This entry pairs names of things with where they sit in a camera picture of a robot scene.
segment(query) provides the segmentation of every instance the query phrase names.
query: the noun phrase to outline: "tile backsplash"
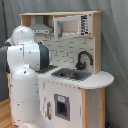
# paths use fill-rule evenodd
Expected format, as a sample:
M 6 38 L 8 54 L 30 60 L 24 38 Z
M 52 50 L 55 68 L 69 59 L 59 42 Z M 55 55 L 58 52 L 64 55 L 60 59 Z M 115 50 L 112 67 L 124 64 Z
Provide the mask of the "tile backsplash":
M 37 42 L 43 42 L 51 52 L 51 64 L 56 66 L 67 66 L 75 68 L 78 62 L 78 54 L 81 51 L 87 51 L 94 55 L 94 39 L 93 38 L 71 38 L 62 41 L 55 41 L 53 35 L 36 35 Z M 88 56 L 82 55 L 81 62 L 86 62 L 86 70 L 93 71 Z

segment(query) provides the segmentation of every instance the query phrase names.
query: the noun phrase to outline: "faucet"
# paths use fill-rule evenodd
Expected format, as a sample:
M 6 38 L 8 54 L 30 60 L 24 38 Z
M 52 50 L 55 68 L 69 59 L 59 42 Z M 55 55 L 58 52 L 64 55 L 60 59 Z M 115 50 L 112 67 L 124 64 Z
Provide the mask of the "faucet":
M 77 70 L 83 70 L 83 69 L 85 69 L 85 67 L 86 67 L 86 62 L 85 62 L 84 64 L 82 64 L 82 63 L 80 62 L 81 56 L 82 56 L 83 54 L 86 54 L 86 55 L 89 57 L 89 59 L 90 59 L 90 65 L 93 65 L 92 56 L 91 56 L 88 52 L 82 51 L 82 52 L 80 52 L 79 55 L 78 55 L 78 63 L 76 64 Z

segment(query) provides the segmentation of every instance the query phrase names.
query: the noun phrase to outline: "wooden top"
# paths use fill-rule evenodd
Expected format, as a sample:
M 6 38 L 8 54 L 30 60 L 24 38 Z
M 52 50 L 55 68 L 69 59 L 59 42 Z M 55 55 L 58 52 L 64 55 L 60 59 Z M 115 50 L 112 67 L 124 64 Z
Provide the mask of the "wooden top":
M 38 74 L 38 78 L 42 78 L 44 80 L 52 81 L 52 82 L 58 82 L 61 84 L 66 84 L 69 86 L 76 86 L 83 89 L 97 89 L 97 88 L 104 88 L 106 86 L 109 86 L 113 83 L 114 77 L 104 71 L 101 71 L 97 73 L 96 75 L 91 75 L 87 79 L 83 81 L 73 81 L 69 79 L 63 79 L 58 77 L 51 76 L 51 73 L 61 69 L 60 67 L 55 68 L 45 74 Z
M 82 11 L 82 12 L 47 12 L 47 13 L 24 13 L 20 15 L 81 15 L 81 14 L 95 14 L 100 11 Z

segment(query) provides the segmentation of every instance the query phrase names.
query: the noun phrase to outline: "floor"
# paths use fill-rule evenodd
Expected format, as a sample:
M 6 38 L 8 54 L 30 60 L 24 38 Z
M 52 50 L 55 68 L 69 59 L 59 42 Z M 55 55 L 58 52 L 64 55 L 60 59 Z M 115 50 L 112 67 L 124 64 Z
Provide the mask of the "floor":
M 12 125 L 9 99 L 0 102 L 0 128 L 17 128 Z

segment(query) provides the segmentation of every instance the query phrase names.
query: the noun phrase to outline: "toy sink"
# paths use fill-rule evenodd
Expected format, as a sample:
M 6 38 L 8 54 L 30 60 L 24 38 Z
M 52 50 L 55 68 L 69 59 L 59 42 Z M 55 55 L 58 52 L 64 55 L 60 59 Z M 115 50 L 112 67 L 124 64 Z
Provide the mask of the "toy sink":
M 51 74 L 54 77 L 64 78 L 64 79 L 72 79 L 72 80 L 85 80 L 89 76 L 92 75 L 91 72 L 88 71 L 80 71 L 76 69 L 62 68 L 58 71 Z

